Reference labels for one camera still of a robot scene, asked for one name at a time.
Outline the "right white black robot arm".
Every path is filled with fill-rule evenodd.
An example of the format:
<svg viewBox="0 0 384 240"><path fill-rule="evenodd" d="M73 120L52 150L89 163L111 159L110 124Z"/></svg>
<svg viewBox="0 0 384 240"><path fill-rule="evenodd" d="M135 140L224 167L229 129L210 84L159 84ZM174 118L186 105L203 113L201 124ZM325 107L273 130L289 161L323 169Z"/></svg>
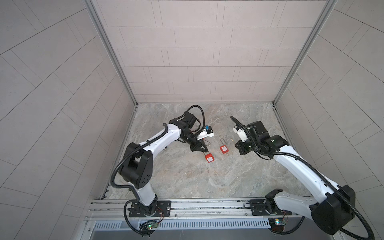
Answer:
<svg viewBox="0 0 384 240"><path fill-rule="evenodd" d="M261 121L244 125L235 117L231 117L231 120L235 123L234 132L240 137L235 147L241 155L254 152L264 160L276 160L311 193L311 196L303 197L275 189L265 196L269 214L279 211L293 212L312 220L328 235L342 232L356 240L361 240L362 236L344 229L347 223L358 218L367 231L366 239L375 239L369 223L356 208L356 193L351 187L340 186L320 173L283 137L270 136Z"/></svg>

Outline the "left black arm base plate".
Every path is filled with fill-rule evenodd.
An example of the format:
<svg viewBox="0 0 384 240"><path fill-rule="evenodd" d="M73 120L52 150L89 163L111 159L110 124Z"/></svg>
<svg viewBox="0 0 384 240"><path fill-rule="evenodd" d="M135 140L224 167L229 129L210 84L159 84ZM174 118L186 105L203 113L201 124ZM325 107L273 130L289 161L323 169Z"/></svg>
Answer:
<svg viewBox="0 0 384 240"><path fill-rule="evenodd" d="M169 217L171 201L154 201L149 206L144 206L141 203L132 203L130 209L130 218Z"/></svg>

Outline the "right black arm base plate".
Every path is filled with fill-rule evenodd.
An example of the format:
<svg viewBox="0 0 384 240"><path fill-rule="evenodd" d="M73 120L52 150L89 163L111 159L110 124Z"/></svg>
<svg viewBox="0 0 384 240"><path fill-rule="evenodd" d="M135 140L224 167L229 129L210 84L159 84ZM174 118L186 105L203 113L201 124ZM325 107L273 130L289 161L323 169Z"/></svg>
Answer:
<svg viewBox="0 0 384 240"><path fill-rule="evenodd" d="M265 203L265 199L253 199L249 200L250 210L252 216L290 216L292 212L282 211L279 209L268 210L268 206Z"/></svg>

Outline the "red padlock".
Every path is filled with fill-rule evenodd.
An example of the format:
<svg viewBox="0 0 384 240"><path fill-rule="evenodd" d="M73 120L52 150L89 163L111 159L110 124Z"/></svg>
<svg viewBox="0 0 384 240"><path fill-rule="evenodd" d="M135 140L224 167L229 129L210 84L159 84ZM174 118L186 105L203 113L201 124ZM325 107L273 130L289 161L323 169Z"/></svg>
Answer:
<svg viewBox="0 0 384 240"><path fill-rule="evenodd" d="M205 143L206 147L209 147L211 145L211 143L209 141L206 141L206 140L204 140L204 143ZM207 150L207 152L205 153L205 158L206 158L208 163L211 163L215 160L214 156L212 155L212 153L209 152L209 150Z"/></svg>
<svg viewBox="0 0 384 240"><path fill-rule="evenodd" d="M220 139L222 146L220 147L223 154L229 155L229 149L227 147L227 143L224 139Z"/></svg>

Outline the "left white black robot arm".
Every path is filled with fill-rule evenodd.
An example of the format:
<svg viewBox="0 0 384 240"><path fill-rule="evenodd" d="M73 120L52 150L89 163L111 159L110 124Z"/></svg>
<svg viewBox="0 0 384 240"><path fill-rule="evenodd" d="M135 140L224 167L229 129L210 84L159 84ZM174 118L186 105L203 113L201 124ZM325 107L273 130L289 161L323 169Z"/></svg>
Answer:
<svg viewBox="0 0 384 240"><path fill-rule="evenodd" d="M163 131L147 141L127 145L110 178L113 188L129 189L134 193L139 210L146 216L152 216L157 208L158 197L150 184L155 157L175 141L188 144L191 152L208 153L204 138L214 135L212 127L206 125L204 111L199 105L189 107L163 126Z"/></svg>

